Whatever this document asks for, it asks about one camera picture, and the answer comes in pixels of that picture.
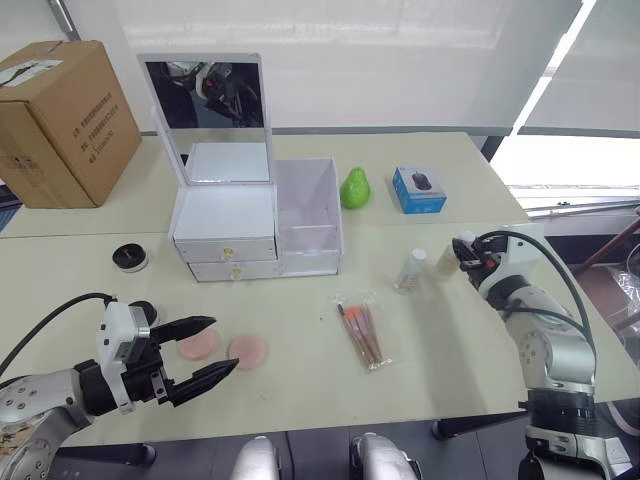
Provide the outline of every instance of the cardboard box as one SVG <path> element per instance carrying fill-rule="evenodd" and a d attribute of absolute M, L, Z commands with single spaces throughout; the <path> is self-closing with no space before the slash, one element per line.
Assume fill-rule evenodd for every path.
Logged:
<path fill-rule="evenodd" d="M 39 42 L 0 63 L 0 178 L 32 208 L 101 205 L 140 143 L 100 42 Z"/>
<path fill-rule="evenodd" d="M 393 188 L 404 213 L 438 213 L 447 201 L 438 178 L 428 168 L 396 168 Z"/>

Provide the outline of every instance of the plastic bag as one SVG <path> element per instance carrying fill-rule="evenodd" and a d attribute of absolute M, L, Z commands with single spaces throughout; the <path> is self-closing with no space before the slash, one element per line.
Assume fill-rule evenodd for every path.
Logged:
<path fill-rule="evenodd" d="M 629 303 L 627 303 L 627 316 L 631 316 L 640 311 L 640 278 L 625 270 L 618 270 L 609 267 L 611 277 L 616 281 L 620 290 L 622 290 Z"/>
<path fill-rule="evenodd" d="M 380 341 L 378 327 L 382 313 L 374 297 L 373 292 L 355 292 L 338 294 L 334 298 L 336 313 L 369 371 L 391 363 L 385 345 Z"/>

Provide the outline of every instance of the white makeup organizer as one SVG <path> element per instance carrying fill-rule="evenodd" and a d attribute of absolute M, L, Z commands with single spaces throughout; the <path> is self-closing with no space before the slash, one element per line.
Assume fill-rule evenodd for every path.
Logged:
<path fill-rule="evenodd" d="M 179 182 L 169 237 L 195 279 L 339 273 L 335 163 L 273 160 L 260 57 L 139 59 L 156 104 L 158 135 Z"/>

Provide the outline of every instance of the black round compact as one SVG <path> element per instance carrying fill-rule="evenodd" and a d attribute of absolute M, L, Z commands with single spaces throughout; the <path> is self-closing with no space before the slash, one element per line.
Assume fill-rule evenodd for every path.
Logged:
<path fill-rule="evenodd" d="M 147 253 L 137 243 L 127 243 L 118 247 L 111 258 L 113 263 L 125 273 L 142 270 L 149 263 Z"/>

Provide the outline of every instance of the drawer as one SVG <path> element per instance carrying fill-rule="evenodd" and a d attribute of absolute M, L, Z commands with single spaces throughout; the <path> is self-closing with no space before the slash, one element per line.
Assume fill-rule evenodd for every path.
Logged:
<path fill-rule="evenodd" d="M 189 268 L 199 282 L 249 280 L 280 276 L 280 262 L 191 263 Z"/>
<path fill-rule="evenodd" d="M 275 260 L 273 237 L 229 240 L 180 240 L 176 248 L 186 263 Z"/>

